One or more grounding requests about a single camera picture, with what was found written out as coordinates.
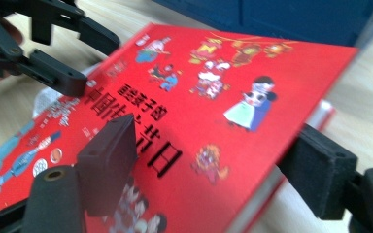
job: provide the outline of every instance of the black clamp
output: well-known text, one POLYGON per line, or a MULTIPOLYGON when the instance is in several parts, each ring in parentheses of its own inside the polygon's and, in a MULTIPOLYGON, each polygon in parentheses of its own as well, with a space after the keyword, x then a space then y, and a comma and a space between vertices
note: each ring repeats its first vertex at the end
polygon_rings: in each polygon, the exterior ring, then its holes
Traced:
MULTIPOLYGON (((74 0, 0 0, 0 18, 19 13, 31 17, 31 40, 51 44, 53 25, 79 32, 79 40, 93 48, 111 54, 119 47, 119 37, 96 21, 85 16, 74 0)), ((40 50, 29 59, 22 48, 0 24, 0 75, 7 70, 12 75, 26 74, 68 96, 81 96, 87 77, 40 50)))

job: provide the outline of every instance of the red book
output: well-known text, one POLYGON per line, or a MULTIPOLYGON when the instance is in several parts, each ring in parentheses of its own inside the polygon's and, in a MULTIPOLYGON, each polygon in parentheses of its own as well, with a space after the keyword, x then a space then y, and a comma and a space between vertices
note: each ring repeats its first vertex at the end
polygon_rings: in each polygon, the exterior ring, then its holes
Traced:
POLYGON ((89 75, 85 96, 61 97, 0 148, 0 210, 26 198, 37 173, 76 163, 108 120, 133 114, 133 183, 88 229, 241 231, 251 218, 238 216, 355 54, 150 24, 89 75))

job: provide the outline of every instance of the book cover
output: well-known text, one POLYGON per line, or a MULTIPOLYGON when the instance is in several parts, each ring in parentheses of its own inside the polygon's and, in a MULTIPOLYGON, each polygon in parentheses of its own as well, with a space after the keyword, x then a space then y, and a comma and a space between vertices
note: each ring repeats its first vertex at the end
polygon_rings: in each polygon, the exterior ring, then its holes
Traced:
POLYGON ((0 148, 0 210, 133 114, 139 159, 109 232, 223 232, 285 155, 356 49, 150 24, 0 148))

